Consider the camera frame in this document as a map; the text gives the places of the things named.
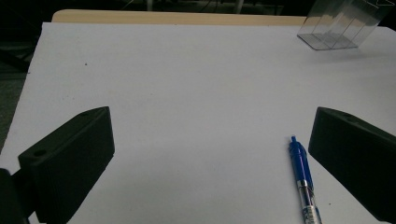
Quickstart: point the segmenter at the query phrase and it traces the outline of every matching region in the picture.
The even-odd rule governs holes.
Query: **ballpoint pen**
[[[319,210],[315,203],[314,185],[309,171],[308,160],[304,147],[297,142],[296,137],[291,138],[290,146],[291,164],[300,193],[301,206],[305,224],[321,224]]]

